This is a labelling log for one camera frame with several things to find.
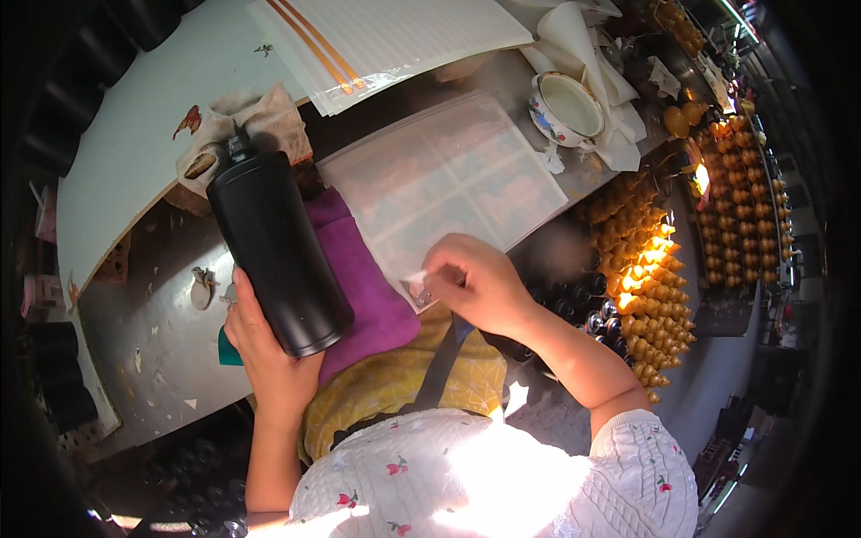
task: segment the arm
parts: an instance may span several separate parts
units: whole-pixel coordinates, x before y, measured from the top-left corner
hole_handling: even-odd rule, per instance
[[[238,304],[225,334],[239,351],[257,398],[245,508],[251,528],[283,524],[301,478],[296,443],[302,414],[317,392],[323,353],[297,360],[284,353],[263,316],[248,276],[233,271]]]
[[[483,331],[517,340],[535,351],[562,385],[591,412],[592,437],[619,413],[650,409],[646,392],[610,349],[537,305],[508,257],[469,236],[450,234],[424,260],[425,286]],[[459,269],[465,287],[456,286]]]

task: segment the hand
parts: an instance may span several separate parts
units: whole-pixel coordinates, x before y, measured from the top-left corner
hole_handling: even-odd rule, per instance
[[[508,257],[476,238],[450,233],[424,258],[424,285],[434,299],[483,331],[514,339],[537,304],[520,282]],[[466,285],[456,285],[452,268]]]
[[[317,392],[323,352],[297,360],[284,352],[263,316],[248,275],[233,270],[238,304],[227,313],[224,332],[239,351],[257,398],[257,417],[296,425]]]

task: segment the person's left hand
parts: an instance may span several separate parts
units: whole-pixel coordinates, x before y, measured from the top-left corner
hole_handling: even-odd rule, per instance
[[[238,304],[227,313],[224,332],[239,351],[257,398],[257,418],[298,424],[317,392],[324,352],[295,359],[284,352],[263,316],[248,275],[233,270]]]

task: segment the yellow patterned fabric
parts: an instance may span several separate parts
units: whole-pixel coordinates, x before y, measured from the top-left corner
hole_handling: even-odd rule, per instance
[[[371,355],[321,386],[305,410],[299,453],[306,462],[329,453],[335,432],[412,403],[451,325],[442,303],[422,312],[418,335],[402,348]],[[501,417],[505,359],[478,331],[464,341],[439,407]]]

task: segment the short sleeve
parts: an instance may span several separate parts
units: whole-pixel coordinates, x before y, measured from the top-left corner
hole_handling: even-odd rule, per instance
[[[592,441],[594,473],[616,490],[656,535],[692,536],[697,483],[676,440],[650,411],[613,417]]]

